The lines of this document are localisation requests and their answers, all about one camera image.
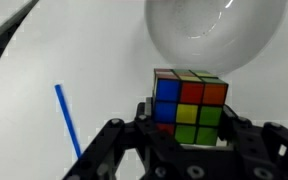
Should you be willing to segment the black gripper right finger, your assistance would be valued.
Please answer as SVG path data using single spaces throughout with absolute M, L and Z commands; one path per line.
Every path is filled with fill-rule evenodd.
M 232 141 L 238 130 L 250 126 L 251 121 L 249 119 L 238 116 L 230 106 L 224 105 L 220 117 L 218 137 L 221 140 Z

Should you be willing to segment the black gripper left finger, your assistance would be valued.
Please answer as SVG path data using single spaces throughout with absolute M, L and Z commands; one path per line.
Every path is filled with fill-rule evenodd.
M 147 97 L 144 102 L 140 102 L 137 105 L 135 122 L 148 124 L 152 124 L 154 122 L 153 100 L 151 97 Z

